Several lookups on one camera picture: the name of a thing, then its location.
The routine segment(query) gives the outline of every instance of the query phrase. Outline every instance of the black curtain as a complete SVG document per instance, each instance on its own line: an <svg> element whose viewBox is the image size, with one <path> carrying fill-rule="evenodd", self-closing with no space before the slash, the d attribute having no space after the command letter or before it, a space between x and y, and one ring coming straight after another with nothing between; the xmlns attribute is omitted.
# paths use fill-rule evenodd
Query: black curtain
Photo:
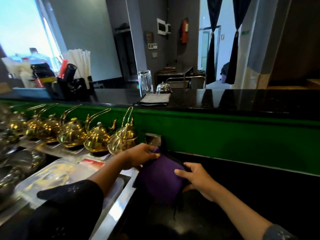
<svg viewBox="0 0 320 240"><path fill-rule="evenodd" d="M245 18L250 2L251 0L233 0L235 28L237 29L237 31L235 32L235 35L234 35L229 70L226 76L226 83L229 83L229 84L235 83L237 61L238 61L238 40L239 40L238 29L240 28L243 22L243 19Z"/></svg>
<svg viewBox="0 0 320 240"><path fill-rule="evenodd" d="M216 72L214 68L214 30L216 29L222 0L207 0L208 2L208 10L209 10L209 17L210 17L210 24L212 28L212 36L210 47L207 56L207 84L213 83L216 81Z"/></svg>

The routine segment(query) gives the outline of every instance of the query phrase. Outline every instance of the blue basket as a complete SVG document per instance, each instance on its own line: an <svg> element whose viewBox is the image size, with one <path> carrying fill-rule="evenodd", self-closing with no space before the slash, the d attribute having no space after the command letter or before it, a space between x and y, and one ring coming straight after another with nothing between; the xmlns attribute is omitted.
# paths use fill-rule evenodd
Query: blue basket
<svg viewBox="0 0 320 240"><path fill-rule="evenodd" d="M12 88L21 97L50 99L46 88Z"/></svg>

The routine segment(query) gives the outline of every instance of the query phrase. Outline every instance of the right hand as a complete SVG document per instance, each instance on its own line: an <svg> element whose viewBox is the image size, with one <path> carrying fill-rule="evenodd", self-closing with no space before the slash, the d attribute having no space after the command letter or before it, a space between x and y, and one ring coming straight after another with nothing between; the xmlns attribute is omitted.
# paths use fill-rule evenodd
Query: right hand
<svg viewBox="0 0 320 240"><path fill-rule="evenodd" d="M212 177L210 177L210 175L200 163L185 162L184 165L190 168L192 172L186 172L179 169L174 170L174 173L176 175L183 177L191 182L191 184L187 185L183 189L183 192L189 190L198 190L206 199L214 201L212 197L212 187L214 187L218 183L214 181Z"/></svg>

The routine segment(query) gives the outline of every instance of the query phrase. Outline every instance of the red fire extinguisher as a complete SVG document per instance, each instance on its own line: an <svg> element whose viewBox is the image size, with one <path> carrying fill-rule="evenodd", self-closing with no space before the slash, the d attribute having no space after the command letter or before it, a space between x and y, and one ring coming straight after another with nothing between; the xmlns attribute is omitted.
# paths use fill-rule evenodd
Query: red fire extinguisher
<svg viewBox="0 0 320 240"><path fill-rule="evenodd" d="M188 43L189 19L186 17L181 23L181 43Z"/></svg>

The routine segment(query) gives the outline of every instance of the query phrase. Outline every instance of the sleeve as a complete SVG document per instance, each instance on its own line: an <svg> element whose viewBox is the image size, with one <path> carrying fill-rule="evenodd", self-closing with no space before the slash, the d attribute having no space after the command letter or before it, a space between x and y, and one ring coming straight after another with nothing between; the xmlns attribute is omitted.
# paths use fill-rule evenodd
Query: sleeve
<svg viewBox="0 0 320 240"><path fill-rule="evenodd" d="M266 230L262 240L298 240L298 238L281 226L272 225Z"/></svg>
<svg viewBox="0 0 320 240"><path fill-rule="evenodd" d="M37 197L47 201L11 239L88 239L102 211L103 192L90 180L39 191Z"/></svg>

